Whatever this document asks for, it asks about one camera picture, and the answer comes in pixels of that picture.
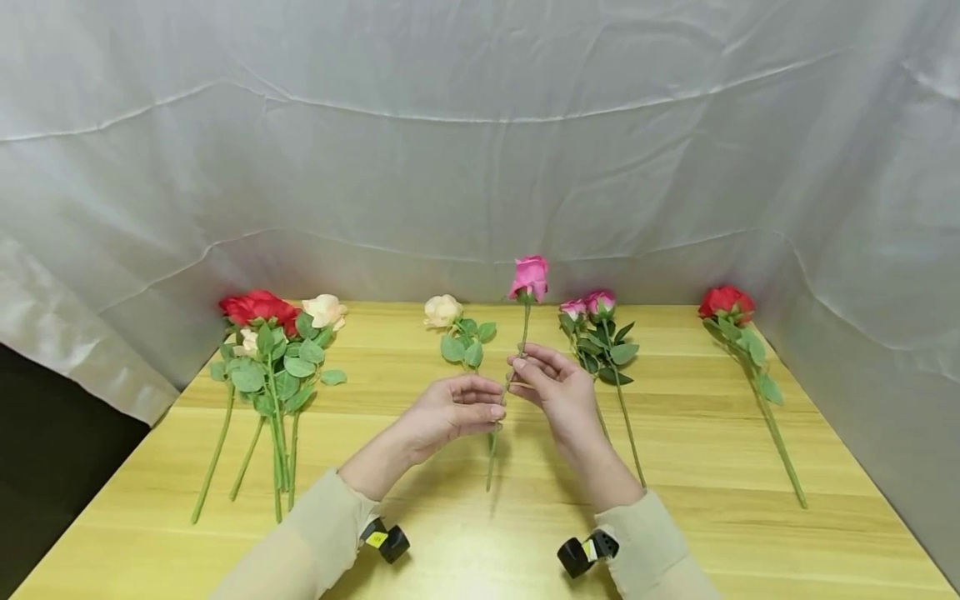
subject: white backdrop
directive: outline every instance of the white backdrop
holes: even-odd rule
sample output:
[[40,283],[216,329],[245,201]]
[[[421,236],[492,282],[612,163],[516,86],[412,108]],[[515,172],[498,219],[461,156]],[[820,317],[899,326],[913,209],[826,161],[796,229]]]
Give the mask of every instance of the white backdrop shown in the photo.
[[960,582],[955,0],[8,0],[0,336],[155,422],[216,299],[752,292]]

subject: dark background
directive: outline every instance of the dark background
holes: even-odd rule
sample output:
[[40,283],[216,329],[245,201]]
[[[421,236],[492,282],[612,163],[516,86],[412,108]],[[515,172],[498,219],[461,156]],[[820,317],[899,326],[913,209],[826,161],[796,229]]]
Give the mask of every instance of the dark background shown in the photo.
[[150,428],[0,345],[0,598],[39,563]]

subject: wooden table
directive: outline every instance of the wooden table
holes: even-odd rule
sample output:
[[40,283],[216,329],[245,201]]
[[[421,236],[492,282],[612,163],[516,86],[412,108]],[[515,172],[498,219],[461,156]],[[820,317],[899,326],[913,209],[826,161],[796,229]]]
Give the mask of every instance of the wooden table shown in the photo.
[[[321,389],[300,424],[298,490],[339,466],[431,380],[458,372],[440,357],[421,306],[350,305],[326,365],[349,383]],[[530,339],[566,348],[556,307],[534,309]],[[482,372],[500,379],[522,327],[516,305],[467,306],[496,321]],[[944,577],[773,358],[785,406],[775,409],[809,499],[799,507],[743,372],[692,307],[620,307],[640,345],[625,373],[648,481],[711,580],[730,598],[954,598]],[[631,464],[612,388],[600,403]],[[34,570],[16,600],[205,597],[273,526],[271,449],[260,440],[240,497],[228,490],[256,416],[238,403],[203,516],[189,517],[225,406],[204,369]],[[484,439],[459,440],[396,486],[383,513],[412,548],[395,565],[365,548],[326,598],[615,598],[603,567],[570,582],[555,558],[584,537],[591,514],[533,406],[509,396],[491,493]]]

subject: sleeve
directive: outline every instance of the sleeve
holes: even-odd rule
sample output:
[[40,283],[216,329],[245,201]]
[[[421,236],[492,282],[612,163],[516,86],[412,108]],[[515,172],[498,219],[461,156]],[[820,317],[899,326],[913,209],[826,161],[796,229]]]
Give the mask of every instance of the sleeve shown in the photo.
[[720,598],[655,493],[648,491],[636,504],[614,507],[596,520],[620,544],[607,566],[624,600]]
[[360,535],[378,506],[329,470],[210,598],[317,600],[353,566]]

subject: cream rose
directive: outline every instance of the cream rose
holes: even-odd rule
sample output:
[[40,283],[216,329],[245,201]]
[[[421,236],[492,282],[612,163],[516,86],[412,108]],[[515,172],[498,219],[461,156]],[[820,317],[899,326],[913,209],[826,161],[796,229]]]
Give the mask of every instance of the cream rose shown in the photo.
[[347,324],[344,319],[347,308],[340,303],[336,296],[331,294],[320,294],[312,300],[304,300],[303,312],[313,317],[313,326],[318,329],[333,323],[333,330],[339,331],[341,327]]
[[256,358],[256,331],[244,327],[240,329],[240,335],[243,336],[243,346],[234,346],[233,355]]
[[423,305],[426,319],[423,324],[428,327],[442,327],[446,329],[464,314],[464,307],[449,294],[434,296]]

